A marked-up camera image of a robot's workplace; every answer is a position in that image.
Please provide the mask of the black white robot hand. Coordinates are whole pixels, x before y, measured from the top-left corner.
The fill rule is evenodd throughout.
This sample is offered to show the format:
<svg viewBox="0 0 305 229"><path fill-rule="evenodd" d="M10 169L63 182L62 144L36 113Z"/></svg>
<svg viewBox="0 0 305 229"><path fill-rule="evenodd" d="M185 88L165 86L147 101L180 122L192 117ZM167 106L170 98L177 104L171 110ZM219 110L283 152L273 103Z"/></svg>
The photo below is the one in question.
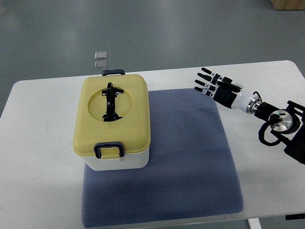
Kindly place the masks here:
<svg viewBox="0 0 305 229"><path fill-rule="evenodd" d="M201 80L195 80L197 84L195 90L227 108L251 113L251 106L255 103L256 98L250 95L241 84L204 67L197 75L201 77Z"/></svg>

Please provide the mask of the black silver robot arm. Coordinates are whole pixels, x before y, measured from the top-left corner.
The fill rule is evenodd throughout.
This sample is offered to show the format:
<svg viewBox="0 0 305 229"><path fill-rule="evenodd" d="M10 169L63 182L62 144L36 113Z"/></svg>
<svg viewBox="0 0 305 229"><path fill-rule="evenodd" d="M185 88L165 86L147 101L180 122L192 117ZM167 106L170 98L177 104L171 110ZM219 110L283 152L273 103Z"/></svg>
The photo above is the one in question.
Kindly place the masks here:
<svg viewBox="0 0 305 229"><path fill-rule="evenodd" d="M305 163L305 108L288 101L287 108L279 109L261 101L260 94L250 106L255 117L264 120L258 132L259 141L266 146L285 144L284 152L301 164Z"/></svg>

